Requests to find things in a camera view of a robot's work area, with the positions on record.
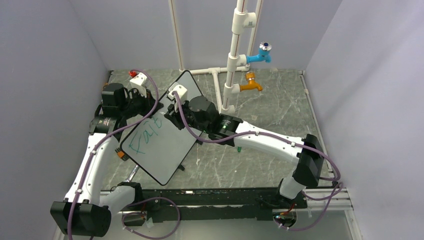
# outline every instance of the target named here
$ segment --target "red cap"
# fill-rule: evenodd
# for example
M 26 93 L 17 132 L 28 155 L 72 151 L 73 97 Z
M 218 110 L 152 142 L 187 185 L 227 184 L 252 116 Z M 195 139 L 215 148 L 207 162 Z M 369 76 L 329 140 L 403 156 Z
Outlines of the red cap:
M 135 71 L 130 71 L 130 72 L 129 72 L 129 75 L 130 75 L 132 78 L 134 78 L 135 76 L 137 76 L 137 72 L 135 72 Z

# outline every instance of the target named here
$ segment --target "whiteboard black frame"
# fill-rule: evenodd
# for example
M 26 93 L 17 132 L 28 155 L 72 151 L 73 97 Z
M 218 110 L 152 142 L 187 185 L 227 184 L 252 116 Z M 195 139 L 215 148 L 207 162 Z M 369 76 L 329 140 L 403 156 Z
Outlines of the whiteboard black frame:
M 165 91 L 165 93 L 159 98 L 159 102 L 162 100 L 162 98 L 165 98 L 167 95 L 168 95 L 168 89 L 174 84 L 174 83 L 176 83 L 176 82 L 178 82 L 178 80 L 186 73 L 186 72 L 188 72 L 189 74 L 190 74 L 190 76 L 191 76 L 191 78 L 193 79 L 193 82 L 194 82 L 194 84 L 196 85 L 196 87 L 197 87 L 197 89 L 199 90 L 199 92 L 200 92 L 200 95 L 201 96 L 203 96 L 203 93 L 202 93 L 202 90 L 199 88 L 199 85 L 197 84 L 197 82 L 196 82 L 196 80 L 195 80 L 195 78 L 193 77 L 193 75 L 192 75 L 192 73 L 189 71 L 189 70 L 185 70 L 185 71 L 183 71 L 179 76 L 178 76 L 178 78 L 174 81 L 174 82 L 172 82 L 170 85 L 169 85 L 169 87 L 166 89 L 166 91 Z M 122 148 L 122 145 L 125 143 L 125 141 L 127 140 L 127 138 L 129 137 L 129 136 L 131 136 L 131 134 L 133 133 L 133 131 L 135 130 L 135 129 L 137 129 L 137 127 L 139 126 L 141 124 L 141 122 L 139 123 L 139 124 L 137 124 L 137 125 L 135 125 L 132 129 L 131 129 L 131 131 L 124 137 L 124 139 L 120 142 L 120 144 L 119 144 L 119 148 L 121 149 L 121 151 L 123 152 L 123 153 L 125 153 L 128 157 L 129 157 L 129 159 L 131 159 L 131 161 L 133 161 L 136 165 L 138 165 L 145 173 L 147 173 L 152 179 L 154 179 L 159 185 L 161 185 L 161 186 L 165 186 L 165 185 L 167 185 L 169 182 L 170 182 L 170 180 L 172 179 L 172 177 L 174 176 L 174 174 L 175 174 L 175 172 L 178 170 L 178 167 L 175 169 L 175 171 L 173 172 L 173 174 L 171 175 L 171 177 L 168 179 L 168 181 L 165 183 L 165 184 L 162 184 L 161 182 L 159 182 L 155 177 L 153 177 L 146 169 L 144 169 L 143 168 L 143 166 L 141 166 L 137 161 L 135 161 L 128 153 L 126 153 L 124 150 L 123 150 L 123 148 Z M 185 156 L 181 159 L 181 162 L 179 163 L 180 165 L 183 163 L 183 161 L 184 161 L 184 159 L 187 157 L 187 155 L 189 154 L 189 152 L 190 152 L 190 150 L 193 148 L 193 146 L 196 144 L 196 142 L 197 141 L 194 141 L 194 143 L 193 143 L 193 145 L 191 146 L 191 148 L 187 151 L 187 153 L 185 154 Z

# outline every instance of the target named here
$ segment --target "gray marble tabletop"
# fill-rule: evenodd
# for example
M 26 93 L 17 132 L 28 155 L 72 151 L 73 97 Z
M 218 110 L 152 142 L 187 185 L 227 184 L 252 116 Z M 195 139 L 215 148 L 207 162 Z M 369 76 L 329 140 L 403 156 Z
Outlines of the gray marble tabletop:
M 180 75 L 176 69 L 146 71 L 155 80 L 160 96 Z M 254 89 L 236 94 L 231 99 L 231 104 L 236 106 L 234 116 L 283 135 L 317 135 L 311 108 L 297 70 L 253 69 L 252 72 L 255 72 L 256 81 L 262 85 L 263 91 Z M 220 73 L 218 77 L 222 93 L 226 73 Z M 216 104 L 212 75 L 194 75 L 194 79 L 203 95 Z M 112 72 L 109 82 L 122 83 L 129 88 L 129 80 L 128 70 L 116 70 Z M 245 85 L 245 72 L 236 72 L 234 83 Z M 140 116 L 136 116 L 129 119 L 128 123 L 140 119 Z M 129 132 L 130 129 L 124 131 L 122 140 Z M 144 189 L 276 187 L 293 169 L 290 163 L 260 151 L 243 148 L 238 152 L 237 148 L 214 143 L 196 143 L 182 164 L 185 171 L 177 170 L 165 186 L 158 184 L 142 169 L 135 175 L 133 182 L 141 183 Z M 124 181 L 134 166 L 133 161 L 122 161 L 114 154 L 103 180 L 103 189 L 109 190 Z M 329 176 L 326 164 L 323 165 L 321 175 Z

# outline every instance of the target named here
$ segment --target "white wall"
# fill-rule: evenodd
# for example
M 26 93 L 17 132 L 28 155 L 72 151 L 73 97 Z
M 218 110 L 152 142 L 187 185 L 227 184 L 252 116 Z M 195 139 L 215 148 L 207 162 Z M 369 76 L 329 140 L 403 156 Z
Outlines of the white wall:
M 365 240 L 424 239 L 424 1 L 344 0 L 306 80 Z
M 107 69 L 67 0 L 2 0 L 0 78 L 0 239 L 51 239 Z
M 110 69 L 178 68 L 168 0 L 70 0 Z M 305 69 L 342 0 L 264 0 L 253 54 L 272 44 L 272 63 Z M 236 0 L 175 0 L 186 69 L 225 67 Z M 254 12 L 256 1 L 247 10 Z M 250 29 L 240 42 L 246 54 Z

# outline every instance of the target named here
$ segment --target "blue faucet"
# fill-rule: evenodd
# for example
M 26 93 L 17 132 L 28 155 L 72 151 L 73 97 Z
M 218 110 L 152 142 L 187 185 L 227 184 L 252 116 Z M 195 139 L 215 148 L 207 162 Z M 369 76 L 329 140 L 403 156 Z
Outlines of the blue faucet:
M 246 56 L 246 63 L 262 62 L 264 60 L 266 63 L 270 63 L 270 50 L 271 45 L 268 42 L 261 42 L 259 45 L 259 54 L 256 56 Z

